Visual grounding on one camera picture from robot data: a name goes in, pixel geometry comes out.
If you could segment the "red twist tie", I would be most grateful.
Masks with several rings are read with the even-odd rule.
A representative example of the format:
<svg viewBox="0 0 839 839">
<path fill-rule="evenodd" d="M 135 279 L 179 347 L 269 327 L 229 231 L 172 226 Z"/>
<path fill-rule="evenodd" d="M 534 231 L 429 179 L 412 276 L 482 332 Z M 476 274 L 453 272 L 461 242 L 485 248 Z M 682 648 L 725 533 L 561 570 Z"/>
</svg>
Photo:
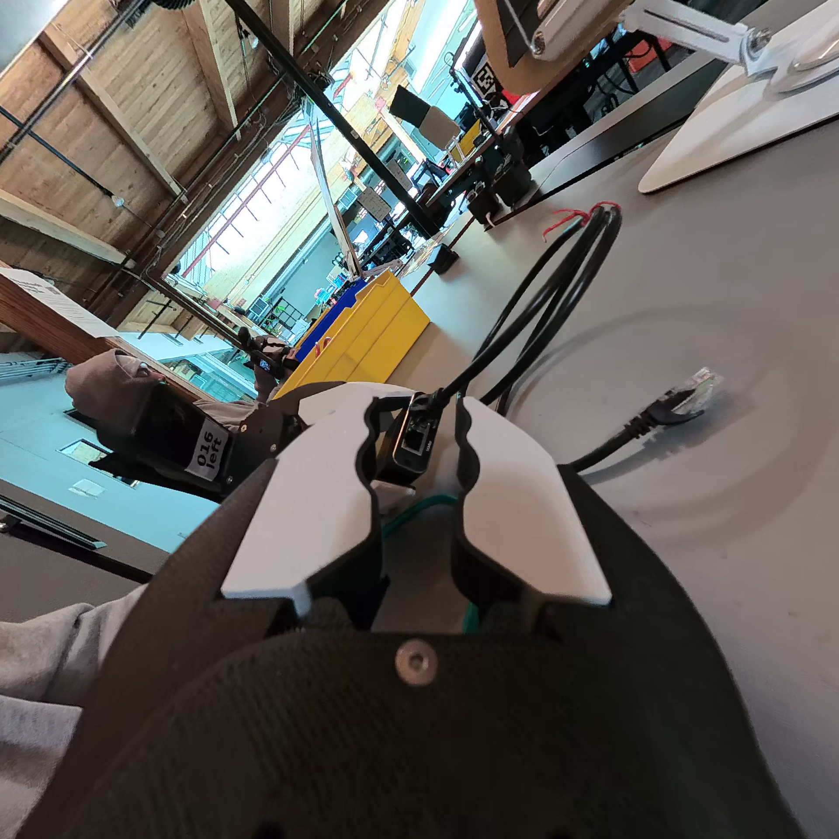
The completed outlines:
<svg viewBox="0 0 839 839">
<path fill-rule="evenodd" d="M 548 243 L 550 237 L 554 235 L 555 232 L 562 232 L 568 229 L 570 225 L 574 225 L 578 222 L 581 225 L 587 225 L 591 219 L 592 213 L 593 211 L 584 211 L 568 207 L 563 207 L 553 211 L 549 223 L 541 233 L 542 241 L 544 243 Z"/>
</svg>

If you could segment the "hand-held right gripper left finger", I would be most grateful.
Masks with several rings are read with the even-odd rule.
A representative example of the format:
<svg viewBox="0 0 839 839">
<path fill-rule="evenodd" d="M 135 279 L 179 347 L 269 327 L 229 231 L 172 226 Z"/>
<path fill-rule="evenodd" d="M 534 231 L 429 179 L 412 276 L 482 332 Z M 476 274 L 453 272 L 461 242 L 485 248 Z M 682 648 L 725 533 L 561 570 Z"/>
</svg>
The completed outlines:
<svg viewBox="0 0 839 839">
<path fill-rule="evenodd" d="M 380 398 L 349 398 L 309 423 L 274 471 L 222 581 L 226 601 L 289 601 L 299 619 L 333 598 L 372 626 L 387 591 L 372 488 Z"/>
</svg>

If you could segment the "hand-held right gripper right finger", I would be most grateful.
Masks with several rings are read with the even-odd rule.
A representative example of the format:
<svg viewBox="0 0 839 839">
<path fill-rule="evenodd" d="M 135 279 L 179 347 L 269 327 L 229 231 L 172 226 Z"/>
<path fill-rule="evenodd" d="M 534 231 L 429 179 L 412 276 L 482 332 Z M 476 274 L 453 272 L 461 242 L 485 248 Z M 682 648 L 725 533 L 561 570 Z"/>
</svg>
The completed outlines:
<svg viewBox="0 0 839 839">
<path fill-rule="evenodd" d="M 606 607 L 613 593 L 553 457 L 474 397 L 456 402 L 452 577 L 479 614 L 498 603 Z"/>
</svg>

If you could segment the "white tablet stand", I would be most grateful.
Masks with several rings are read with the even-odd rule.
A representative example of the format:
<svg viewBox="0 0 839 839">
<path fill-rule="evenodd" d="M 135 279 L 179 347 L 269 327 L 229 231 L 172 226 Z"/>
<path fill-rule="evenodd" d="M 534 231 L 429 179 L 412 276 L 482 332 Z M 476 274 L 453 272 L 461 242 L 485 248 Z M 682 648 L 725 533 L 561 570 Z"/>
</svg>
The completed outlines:
<svg viewBox="0 0 839 839">
<path fill-rule="evenodd" d="M 621 22 L 729 64 L 639 182 L 643 194 L 837 116 L 837 1 L 776 33 L 670 1 L 633 2 Z"/>
</svg>

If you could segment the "blue plastic bin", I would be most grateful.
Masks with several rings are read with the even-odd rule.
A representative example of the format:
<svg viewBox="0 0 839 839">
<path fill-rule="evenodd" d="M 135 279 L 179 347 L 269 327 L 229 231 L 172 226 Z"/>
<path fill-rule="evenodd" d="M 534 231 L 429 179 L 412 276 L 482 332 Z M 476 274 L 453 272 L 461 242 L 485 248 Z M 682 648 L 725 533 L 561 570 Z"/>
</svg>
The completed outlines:
<svg viewBox="0 0 839 839">
<path fill-rule="evenodd" d="M 296 346 L 295 359 L 297 361 L 302 362 L 305 359 L 318 341 L 326 335 L 326 332 L 344 309 L 350 309 L 354 306 L 357 295 L 365 288 L 366 284 L 364 278 L 359 278 L 342 289 L 342 294 L 336 302 L 325 310 Z"/>
</svg>

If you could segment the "yellow plastic bin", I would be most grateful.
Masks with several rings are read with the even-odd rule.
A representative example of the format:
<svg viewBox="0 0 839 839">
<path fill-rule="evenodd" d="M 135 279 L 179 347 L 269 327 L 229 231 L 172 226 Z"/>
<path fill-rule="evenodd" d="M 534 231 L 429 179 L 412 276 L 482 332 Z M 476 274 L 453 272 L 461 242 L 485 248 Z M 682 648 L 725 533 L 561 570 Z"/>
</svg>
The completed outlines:
<svg viewBox="0 0 839 839">
<path fill-rule="evenodd" d="M 372 278 L 274 399 L 310 383 L 386 383 L 430 319 L 391 270 Z"/>
</svg>

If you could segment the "black clamp block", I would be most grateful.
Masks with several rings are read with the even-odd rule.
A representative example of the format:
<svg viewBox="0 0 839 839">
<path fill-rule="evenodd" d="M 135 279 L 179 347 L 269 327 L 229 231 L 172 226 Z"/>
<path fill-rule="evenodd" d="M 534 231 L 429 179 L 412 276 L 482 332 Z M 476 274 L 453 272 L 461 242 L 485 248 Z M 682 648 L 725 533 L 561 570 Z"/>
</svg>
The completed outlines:
<svg viewBox="0 0 839 839">
<path fill-rule="evenodd" d="M 529 193 L 531 183 L 530 170 L 524 160 L 504 153 L 492 175 L 490 188 L 504 204 L 515 205 Z"/>
<path fill-rule="evenodd" d="M 494 189 L 492 179 L 477 180 L 465 195 L 469 213 L 484 230 L 493 229 L 498 218 L 504 214 L 507 205 Z"/>
</svg>

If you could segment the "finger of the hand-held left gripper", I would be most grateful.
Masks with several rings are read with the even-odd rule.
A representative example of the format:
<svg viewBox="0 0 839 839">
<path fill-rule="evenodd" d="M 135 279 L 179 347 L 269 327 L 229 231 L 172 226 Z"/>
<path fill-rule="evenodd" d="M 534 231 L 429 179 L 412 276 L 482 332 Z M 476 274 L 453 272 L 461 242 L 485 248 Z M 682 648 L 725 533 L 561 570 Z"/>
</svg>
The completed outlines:
<svg viewBox="0 0 839 839">
<path fill-rule="evenodd" d="M 314 425 L 326 416 L 344 410 L 363 418 L 374 399 L 402 399 L 403 404 L 408 404 L 413 396 L 413 389 L 388 383 L 337 383 L 334 387 L 302 398 L 298 415 L 306 425 Z"/>
<path fill-rule="evenodd" d="M 371 488 L 377 499 L 379 514 L 382 516 L 394 516 L 403 512 L 414 502 L 416 496 L 413 486 L 405 487 L 380 480 L 372 481 Z"/>
</svg>

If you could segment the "grey desk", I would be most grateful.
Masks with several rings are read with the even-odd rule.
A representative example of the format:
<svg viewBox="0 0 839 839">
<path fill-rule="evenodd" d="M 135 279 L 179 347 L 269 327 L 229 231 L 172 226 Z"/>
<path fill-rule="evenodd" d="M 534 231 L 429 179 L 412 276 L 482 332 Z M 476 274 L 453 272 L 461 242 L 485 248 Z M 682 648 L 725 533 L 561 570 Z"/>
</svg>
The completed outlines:
<svg viewBox="0 0 839 839">
<path fill-rule="evenodd" d="M 496 229 L 459 224 L 459 261 L 417 291 L 430 325 L 389 382 L 430 391 L 467 365 L 552 210 L 622 205 L 509 415 L 565 463 L 699 368 L 722 376 L 705 415 L 585 478 L 697 606 L 804 831 L 837 837 L 837 120 L 641 194 L 668 141 Z"/>
</svg>

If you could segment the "beige backed display panel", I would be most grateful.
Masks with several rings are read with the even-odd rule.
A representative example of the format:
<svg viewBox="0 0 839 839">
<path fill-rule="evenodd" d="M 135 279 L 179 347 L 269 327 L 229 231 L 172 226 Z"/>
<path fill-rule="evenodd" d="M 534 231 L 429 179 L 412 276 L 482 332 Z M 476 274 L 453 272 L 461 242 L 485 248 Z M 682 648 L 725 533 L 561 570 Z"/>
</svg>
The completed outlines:
<svg viewBox="0 0 839 839">
<path fill-rule="evenodd" d="M 606 35 L 630 1 L 477 1 L 488 62 L 516 95 L 567 77 Z"/>
</svg>

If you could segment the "black network splitter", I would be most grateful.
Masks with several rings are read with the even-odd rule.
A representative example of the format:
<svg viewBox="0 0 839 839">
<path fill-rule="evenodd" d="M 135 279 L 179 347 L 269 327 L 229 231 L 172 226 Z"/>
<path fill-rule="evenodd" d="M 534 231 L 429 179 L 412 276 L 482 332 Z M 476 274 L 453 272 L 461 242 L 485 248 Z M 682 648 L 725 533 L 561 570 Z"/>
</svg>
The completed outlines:
<svg viewBox="0 0 839 839">
<path fill-rule="evenodd" d="M 383 433 L 377 456 L 377 480 L 401 487 L 412 486 L 425 475 L 435 446 L 441 413 L 431 405 L 432 396 L 416 392 L 405 402 Z"/>
</svg>

